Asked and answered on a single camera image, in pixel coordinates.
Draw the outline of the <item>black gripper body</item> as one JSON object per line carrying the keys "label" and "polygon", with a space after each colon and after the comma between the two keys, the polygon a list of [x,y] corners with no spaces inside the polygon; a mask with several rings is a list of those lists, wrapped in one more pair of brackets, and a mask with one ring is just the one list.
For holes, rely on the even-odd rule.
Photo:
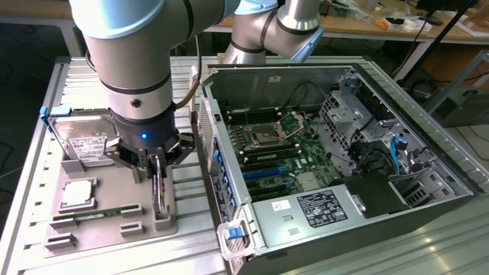
{"label": "black gripper body", "polygon": [[113,111],[113,118],[123,148],[131,152],[131,162],[141,168],[149,168],[149,155],[162,155],[181,141],[175,111],[166,110],[155,117],[143,120],[131,120]]}

